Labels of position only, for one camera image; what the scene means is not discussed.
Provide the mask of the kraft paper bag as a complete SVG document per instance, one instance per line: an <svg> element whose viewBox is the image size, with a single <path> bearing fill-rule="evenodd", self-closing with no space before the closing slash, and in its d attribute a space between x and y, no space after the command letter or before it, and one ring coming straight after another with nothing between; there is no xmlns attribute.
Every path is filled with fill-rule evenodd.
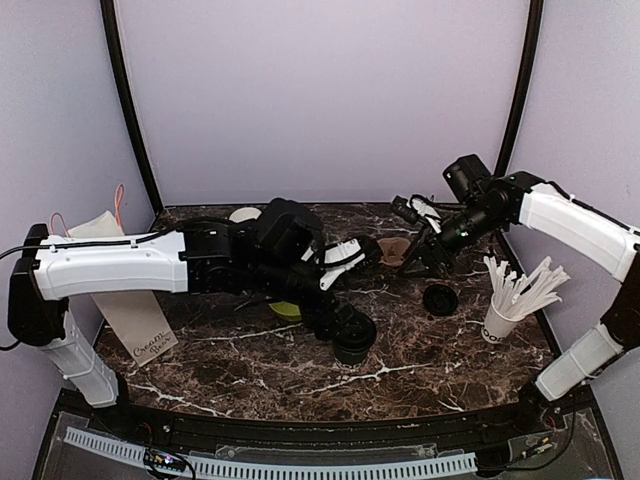
<svg viewBox="0 0 640 480"><path fill-rule="evenodd" d="M59 212L49 220L52 233L59 220L63 235L73 238L114 237L125 234L120 209L125 187L119 184L114 194L114 211L69 229ZM139 366L145 366L178 344L173 330L151 291L126 291L91 295L108 325Z"/></svg>

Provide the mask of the cardboard cup carrier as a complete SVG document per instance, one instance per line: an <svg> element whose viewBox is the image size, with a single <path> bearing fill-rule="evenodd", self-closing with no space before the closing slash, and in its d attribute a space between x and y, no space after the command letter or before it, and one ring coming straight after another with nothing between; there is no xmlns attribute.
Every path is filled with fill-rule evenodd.
<svg viewBox="0 0 640 480"><path fill-rule="evenodd" d="M404 255L411 242L406 238L388 237L377 240L381 250L380 262L389 267L399 267L404 262Z"/></svg>

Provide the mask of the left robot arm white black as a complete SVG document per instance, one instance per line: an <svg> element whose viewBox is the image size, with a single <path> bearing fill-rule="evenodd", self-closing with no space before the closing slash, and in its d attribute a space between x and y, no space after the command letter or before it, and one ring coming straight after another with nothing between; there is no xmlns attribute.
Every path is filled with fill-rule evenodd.
<svg viewBox="0 0 640 480"><path fill-rule="evenodd" d="M298 306L304 322L326 340L350 316L332 284L364 258L357 239L328 247L320 218L282 198L254 219L201 217L144 235L63 238L36 224L11 253L16 261L9 279L10 333L18 343L44 351L120 436L140 429L140 412L126 402L125 381L77 330L71 297L259 292Z"/></svg>

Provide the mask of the stack of black lids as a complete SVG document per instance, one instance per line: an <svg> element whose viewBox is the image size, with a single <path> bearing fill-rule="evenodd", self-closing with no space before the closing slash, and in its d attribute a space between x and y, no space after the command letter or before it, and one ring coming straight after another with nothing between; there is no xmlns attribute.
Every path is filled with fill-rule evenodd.
<svg viewBox="0 0 640 480"><path fill-rule="evenodd" d="M456 292L441 283L431 284L425 288L422 303L429 313L439 317L454 314L459 305Z"/></svg>

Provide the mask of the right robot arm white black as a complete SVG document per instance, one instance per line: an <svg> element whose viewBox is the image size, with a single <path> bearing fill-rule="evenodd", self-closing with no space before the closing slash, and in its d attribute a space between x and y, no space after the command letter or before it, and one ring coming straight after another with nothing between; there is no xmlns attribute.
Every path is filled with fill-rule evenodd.
<svg viewBox="0 0 640 480"><path fill-rule="evenodd" d="M521 434L534 432L556 401L607 364L639 345L639 231L577 200L556 183L520 171L489 172L480 158L458 158L443 173L460 206L440 219L437 204L415 194L397 196L391 210L422 225L400 267L402 276L420 260L422 275L441 278L454 258L482 236L523 225L573 248L600 265L621 284L601 320L544 368L531 386L534 395L516 405L510 424Z"/></svg>

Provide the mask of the stack of paper cups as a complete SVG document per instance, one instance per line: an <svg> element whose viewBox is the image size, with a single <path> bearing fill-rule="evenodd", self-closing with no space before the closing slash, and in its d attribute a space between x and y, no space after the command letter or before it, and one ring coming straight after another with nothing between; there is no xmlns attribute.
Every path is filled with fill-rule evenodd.
<svg viewBox="0 0 640 480"><path fill-rule="evenodd" d="M229 215L229 220L233 223L242 223L250 220L257 220L262 211L256 207L241 207L234 210Z"/></svg>

